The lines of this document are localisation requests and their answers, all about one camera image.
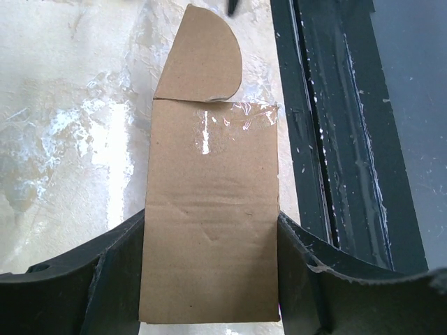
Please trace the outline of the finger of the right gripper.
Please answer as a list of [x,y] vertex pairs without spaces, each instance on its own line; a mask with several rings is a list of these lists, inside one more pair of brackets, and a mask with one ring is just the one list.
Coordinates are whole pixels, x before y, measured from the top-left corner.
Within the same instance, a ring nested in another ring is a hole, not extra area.
[[227,0],[227,16],[233,16],[236,13],[239,2],[239,0]]

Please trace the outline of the brown cardboard express box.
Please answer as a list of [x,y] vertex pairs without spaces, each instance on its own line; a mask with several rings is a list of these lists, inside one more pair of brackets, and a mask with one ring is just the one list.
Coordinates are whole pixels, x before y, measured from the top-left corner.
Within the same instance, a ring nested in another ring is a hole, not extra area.
[[139,319],[279,319],[277,106],[235,102],[240,46],[188,5],[152,104]]

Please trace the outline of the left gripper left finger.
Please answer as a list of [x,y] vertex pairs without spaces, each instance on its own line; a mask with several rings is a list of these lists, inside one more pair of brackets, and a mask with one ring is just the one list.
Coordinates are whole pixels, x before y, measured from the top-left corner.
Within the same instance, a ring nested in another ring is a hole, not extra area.
[[2,274],[1,333],[138,334],[144,216],[23,274]]

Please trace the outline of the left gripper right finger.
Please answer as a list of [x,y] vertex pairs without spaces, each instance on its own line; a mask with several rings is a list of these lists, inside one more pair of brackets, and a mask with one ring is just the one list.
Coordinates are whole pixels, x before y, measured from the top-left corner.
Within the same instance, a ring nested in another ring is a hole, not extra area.
[[363,262],[280,213],[285,334],[445,334],[446,269],[404,275]]

